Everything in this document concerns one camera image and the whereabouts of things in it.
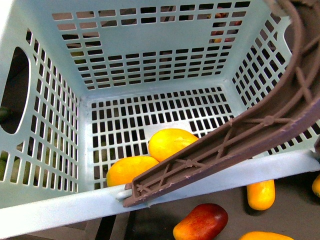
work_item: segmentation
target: lattice pattern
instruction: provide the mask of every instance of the lattice pattern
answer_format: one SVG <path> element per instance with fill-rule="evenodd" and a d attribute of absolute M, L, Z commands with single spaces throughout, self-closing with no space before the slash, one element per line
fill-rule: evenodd
<path fill-rule="evenodd" d="M 148 154 L 147 127 L 185 122 L 201 138 L 234 117 L 221 87 L 94 102 L 91 108 L 96 189 L 106 187 L 117 160 Z"/>
<path fill-rule="evenodd" d="M 38 67 L 27 154 L 39 162 L 31 184 L 77 192 L 79 99 L 31 31 L 26 40 Z"/>
<path fill-rule="evenodd" d="M 230 49 L 250 6 L 249 1 L 199 3 L 188 5 L 146 6 L 126 9 L 54 13 L 63 40 L 88 90 L 104 89 L 164 80 L 201 78 L 220 75 L 227 64 Z M 109 29 L 139 26 L 139 34 L 149 28 L 144 25 L 179 24 L 189 31 L 188 23 L 198 21 L 207 29 L 203 45 L 193 48 L 171 48 L 148 52 L 108 54 L 104 42 Z"/>

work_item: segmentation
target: mango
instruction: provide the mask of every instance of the mango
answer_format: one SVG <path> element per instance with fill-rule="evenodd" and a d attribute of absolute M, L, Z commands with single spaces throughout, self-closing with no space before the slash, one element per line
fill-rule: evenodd
<path fill-rule="evenodd" d="M 212 240 L 228 223 L 228 213 L 214 203 L 196 206 L 173 229 L 175 240 Z"/>
<path fill-rule="evenodd" d="M 151 137 L 148 149 L 151 157 L 162 162 L 197 140 L 196 136 L 186 130 L 166 128 Z"/>
<path fill-rule="evenodd" d="M 254 210 L 267 210 L 275 202 L 276 188 L 273 179 L 246 186 L 249 206 Z"/>

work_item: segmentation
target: rectangular hole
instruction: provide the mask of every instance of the rectangular hole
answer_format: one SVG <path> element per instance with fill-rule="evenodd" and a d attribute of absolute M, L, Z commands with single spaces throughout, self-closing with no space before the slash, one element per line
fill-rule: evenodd
<path fill-rule="evenodd" d="M 98 13 L 99 17 L 112 17 L 116 15 L 115 10 L 100 10 Z"/>
<path fill-rule="evenodd" d="M 194 19 L 193 15 L 180 15 L 179 21 L 191 21 Z"/>
<path fill-rule="evenodd" d="M 135 8 L 120 9 L 120 15 L 133 15 L 133 14 L 137 14 L 137 10 Z"/>
<path fill-rule="evenodd" d="M 176 20 L 176 16 L 162 16 L 160 17 L 160 22 L 174 22 Z"/>
<path fill-rule="evenodd" d="M 59 13 L 53 13 L 52 17 L 54 20 L 67 20 L 67 19 L 73 19 L 71 12 L 59 12 Z"/>
<path fill-rule="evenodd" d="M 195 10 L 194 4 L 180 6 L 180 11 L 194 11 L 194 10 Z"/>
<path fill-rule="evenodd" d="M 235 11 L 232 13 L 232 18 L 244 17 L 246 13 L 246 11 Z"/>
<path fill-rule="evenodd" d="M 238 1 L 235 3 L 234 7 L 235 8 L 247 8 L 249 7 L 250 2 L 249 1 Z"/>
<path fill-rule="evenodd" d="M 78 11 L 76 12 L 76 17 L 78 19 L 94 18 L 95 13 L 93 11 Z"/>
<path fill-rule="evenodd" d="M 102 49 L 97 49 L 97 50 L 89 50 L 88 55 L 97 55 L 97 54 L 103 54 L 104 52 Z"/>
<path fill-rule="evenodd" d="M 115 27 L 118 25 L 116 20 L 101 21 L 100 24 L 101 24 L 101 27 L 103 27 L 103 28 Z"/>
<path fill-rule="evenodd" d="M 137 24 L 137 19 L 136 18 L 131 18 L 131 19 L 122 19 L 121 20 L 121 25 L 126 26 L 126 25 L 136 25 Z"/>
<path fill-rule="evenodd" d="M 84 32 L 82 33 L 82 36 L 84 39 L 90 39 L 90 38 L 98 38 L 100 35 L 99 35 L 99 32 L 94 31 L 94 32 Z"/>
<path fill-rule="evenodd" d="M 86 47 L 96 47 L 96 46 L 101 46 L 100 41 L 86 41 L 85 42 Z"/>
<path fill-rule="evenodd" d="M 75 30 L 76 25 L 74 23 L 64 23 L 64 24 L 58 24 L 57 25 L 58 29 L 60 31 L 67 31 L 67 30 Z"/>
<path fill-rule="evenodd" d="M 166 13 L 166 12 L 175 12 L 176 11 L 176 6 L 172 5 L 172 6 L 162 6 L 160 8 L 160 11 L 162 13 Z"/>
<path fill-rule="evenodd" d="M 155 17 L 144 17 L 141 18 L 141 23 L 142 24 L 152 24 L 155 23 L 157 20 Z"/>
<path fill-rule="evenodd" d="M 207 3 L 207 4 L 200 4 L 199 5 L 199 10 L 210 10 L 214 8 L 213 3 Z"/>

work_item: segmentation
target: light blue basket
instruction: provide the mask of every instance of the light blue basket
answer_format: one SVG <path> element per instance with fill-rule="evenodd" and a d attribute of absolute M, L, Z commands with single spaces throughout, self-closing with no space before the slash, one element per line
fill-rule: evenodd
<path fill-rule="evenodd" d="M 0 238 L 320 169 L 311 151 L 318 122 L 255 159 L 123 208 L 116 198 L 124 186 L 106 188 L 111 165 L 148 155 L 160 129 L 200 138 L 262 100 L 291 57 L 289 18 L 262 0 L 1 5 L 0 99 L 17 47 L 28 58 L 29 83 L 16 133 L 0 128 L 0 151 L 9 155 Z"/>

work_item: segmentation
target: dark floor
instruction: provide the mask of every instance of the dark floor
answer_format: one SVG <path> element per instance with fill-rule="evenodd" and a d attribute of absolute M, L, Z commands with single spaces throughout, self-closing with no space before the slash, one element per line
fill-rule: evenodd
<path fill-rule="evenodd" d="M 229 216 L 215 240 L 238 240 L 250 231 L 275 232 L 295 240 L 320 239 L 320 198 L 311 185 L 320 172 L 277 179 L 276 200 L 266 211 L 254 211 L 247 203 L 246 188 L 238 187 L 207 195 L 153 205 L 130 214 L 125 240 L 174 240 L 172 231 L 195 206 L 215 203 Z M 102 219 L 96 240 L 108 240 L 115 216 Z"/>

